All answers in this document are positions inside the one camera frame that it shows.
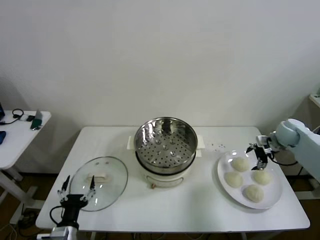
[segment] white backdrop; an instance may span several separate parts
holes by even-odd
[[[319,87],[318,0],[2,0],[0,101],[50,111],[22,156],[56,173],[83,126],[173,116],[271,130]]]

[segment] stainless steel steamer basket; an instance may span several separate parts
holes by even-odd
[[[174,175],[186,170],[196,157],[197,145],[193,128],[173,117],[152,119],[134,136],[139,163],[158,175]]]

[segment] white dough ball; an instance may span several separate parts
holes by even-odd
[[[255,203],[259,203],[261,202],[264,197],[264,191],[262,190],[261,187],[257,186],[257,185],[250,185],[245,189],[245,195],[246,197],[255,202]]]
[[[257,170],[253,173],[253,179],[261,185],[267,185],[271,182],[272,176],[266,170]]]
[[[226,183],[232,188],[239,188],[244,184],[244,179],[241,174],[235,171],[227,172],[224,175]]]
[[[249,161],[238,156],[231,161],[231,166],[239,172],[245,172],[249,169]]]

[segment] wooden floor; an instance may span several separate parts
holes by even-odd
[[[35,199],[45,200],[49,194],[52,185],[55,182],[55,177],[52,176],[25,176],[24,179],[19,183],[24,191],[26,191],[30,186],[38,186],[39,189],[34,195]],[[307,180],[299,179],[295,182],[293,189],[295,191],[308,191],[311,189]],[[320,240],[320,200],[303,200],[301,204],[307,213],[311,226],[305,230],[295,230],[282,232],[275,236],[273,240]],[[19,201],[13,196],[8,194],[5,200],[0,205],[0,229],[7,225],[10,221],[11,216],[15,212],[19,205]],[[32,235],[37,233],[40,229],[32,226],[28,229],[21,230],[23,235]],[[10,239],[10,233],[12,229],[7,226],[5,229],[0,231],[0,240]],[[256,233],[247,233],[248,239],[253,237]],[[136,240],[189,240],[198,239],[199,240],[240,240],[241,236],[239,233],[218,233],[218,234],[136,234]],[[11,235],[11,240],[15,239],[15,235]],[[17,240],[31,240],[34,237],[22,237],[18,234]],[[132,240],[133,235],[130,233],[97,233],[96,240]]]

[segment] metal rim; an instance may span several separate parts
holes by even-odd
[[[175,118],[175,117],[163,116],[163,117],[153,118],[153,119],[145,122],[144,124],[142,124],[142,125],[138,128],[137,132],[135,133],[135,135],[134,135],[134,140],[137,139],[137,136],[138,136],[138,134],[140,133],[139,130],[141,130],[142,128],[146,127],[148,124],[150,124],[150,123],[152,123],[152,122],[161,121],[161,120],[164,120],[164,119],[177,121],[177,122],[180,122],[180,123],[184,124],[185,126],[187,126],[187,127],[191,130],[192,134],[193,134],[194,137],[195,137],[195,143],[194,143],[194,144],[195,144],[195,146],[196,146],[194,152],[193,152],[193,153],[191,154],[191,156],[190,156],[190,159],[184,160],[184,161],[183,161],[181,164],[179,164],[179,165],[171,166],[169,169],[171,169],[171,170],[178,169],[179,167],[181,167],[183,164],[186,164],[187,162],[190,162],[190,164],[189,164],[186,168],[184,168],[184,169],[182,169],[182,170],[179,170],[179,171],[177,171],[177,172],[174,172],[174,173],[159,173],[159,172],[154,172],[154,171],[150,170],[147,166],[150,166],[150,167],[152,167],[152,168],[156,168],[156,169],[159,169],[159,170],[163,170],[164,168],[163,168],[163,167],[160,167],[160,166],[155,166],[155,165],[151,164],[151,163],[148,162],[148,161],[145,161],[145,162],[144,162],[145,165],[147,165],[147,166],[143,165],[143,164],[141,163],[142,160],[138,157],[138,156],[139,156],[139,154],[138,154],[138,149],[139,149],[140,146],[137,146],[136,141],[134,141],[134,150],[135,150],[135,154],[136,154],[136,157],[137,157],[137,159],[138,159],[138,162],[139,162],[140,165],[142,165],[146,170],[148,170],[148,171],[150,171],[150,172],[152,172],[152,173],[154,173],[154,174],[167,175],[167,176],[168,176],[168,175],[174,175],[174,174],[177,174],[177,173],[181,173],[182,171],[184,171],[185,169],[187,169],[187,168],[193,163],[193,161],[194,161],[194,159],[195,159],[195,157],[196,157],[196,151],[197,151],[197,146],[198,146],[198,138],[197,138],[197,134],[196,134],[195,130],[191,127],[191,125],[189,125],[189,124],[186,123],[185,121],[183,121],[183,120],[181,120],[181,119],[179,119],[179,118]]]
[[[91,159],[90,161],[87,161],[85,164],[83,164],[81,167],[79,167],[78,170],[74,173],[74,175],[72,176],[71,181],[70,181],[69,194],[71,194],[71,184],[72,184],[72,182],[73,182],[73,180],[74,180],[74,177],[75,177],[75,175],[77,174],[77,172],[79,172],[79,170],[80,170],[84,165],[92,162],[93,160],[102,159],[102,158],[112,158],[112,159],[115,159],[115,160],[120,161],[120,163],[123,164],[123,166],[124,166],[124,168],[125,168],[125,171],[126,171],[126,181],[125,181],[124,188],[123,188],[122,192],[120,193],[120,195],[119,195],[112,203],[110,203],[109,205],[107,205],[107,206],[105,206],[105,207],[103,207],[103,208],[100,208],[100,209],[98,209],[98,210],[85,210],[85,209],[81,208],[81,209],[80,209],[81,211],[84,211],[84,212],[97,212],[97,211],[106,209],[107,207],[110,207],[112,204],[114,204],[114,203],[120,198],[120,196],[124,193],[124,191],[126,190],[126,187],[127,187],[127,184],[128,184],[129,172],[128,172],[127,166],[124,164],[124,162],[121,161],[119,158],[116,158],[116,157],[114,157],[114,156],[99,156],[99,157],[96,157],[96,158],[94,158],[94,159]]]

